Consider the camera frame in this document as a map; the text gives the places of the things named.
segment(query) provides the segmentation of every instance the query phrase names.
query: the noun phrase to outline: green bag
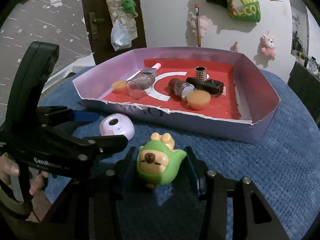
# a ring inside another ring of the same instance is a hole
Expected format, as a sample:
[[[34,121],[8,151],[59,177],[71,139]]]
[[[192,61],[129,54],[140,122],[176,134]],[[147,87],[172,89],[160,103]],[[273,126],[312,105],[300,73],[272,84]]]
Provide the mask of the green bag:
[[[227,0],[230,17],[236,21],[260,22],[261,13],[258,0]],[[242,3],[243,11],[233,8],[235,3]]]

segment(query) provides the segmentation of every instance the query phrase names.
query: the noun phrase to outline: gold studded cylinder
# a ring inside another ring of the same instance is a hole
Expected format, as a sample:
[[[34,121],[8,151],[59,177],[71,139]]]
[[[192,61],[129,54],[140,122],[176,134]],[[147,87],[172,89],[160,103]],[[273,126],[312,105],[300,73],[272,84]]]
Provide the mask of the gold studded cylinder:
[[[196,67],[196,77],[203,81],[207,80],[207,68],[206,67]]]

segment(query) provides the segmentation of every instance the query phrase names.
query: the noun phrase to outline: toy brown nose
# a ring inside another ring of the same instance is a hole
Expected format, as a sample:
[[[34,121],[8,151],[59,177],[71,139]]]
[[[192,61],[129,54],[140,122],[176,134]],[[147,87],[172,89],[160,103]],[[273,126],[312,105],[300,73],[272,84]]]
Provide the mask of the toy brown nose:
[[[153,163],[155,161],[156,156],[153,153],[146,153],[144,155],[144,159],[147,163]]]

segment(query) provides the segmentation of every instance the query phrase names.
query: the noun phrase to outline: black bottle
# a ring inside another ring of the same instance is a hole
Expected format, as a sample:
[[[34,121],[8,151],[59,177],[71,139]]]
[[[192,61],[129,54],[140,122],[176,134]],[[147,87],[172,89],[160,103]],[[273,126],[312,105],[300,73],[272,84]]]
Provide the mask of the black bottle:
[[[217,80],[208,79],[206,81],[188,77],[186,81],[192,85],[197,90],[204,90],[208,92],[212,97],[218,97],[223,93],[223,83]]]

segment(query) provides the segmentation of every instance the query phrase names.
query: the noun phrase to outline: white plastic bag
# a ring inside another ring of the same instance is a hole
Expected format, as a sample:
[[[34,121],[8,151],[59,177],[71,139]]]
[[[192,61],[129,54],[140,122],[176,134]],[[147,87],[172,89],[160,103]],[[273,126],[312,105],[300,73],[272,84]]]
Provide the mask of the white plastic bag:
[[[111,44],[115,51],[119,49],[127,49],[131,47],[131,36],[128,29],[118,20],[111,30]]]

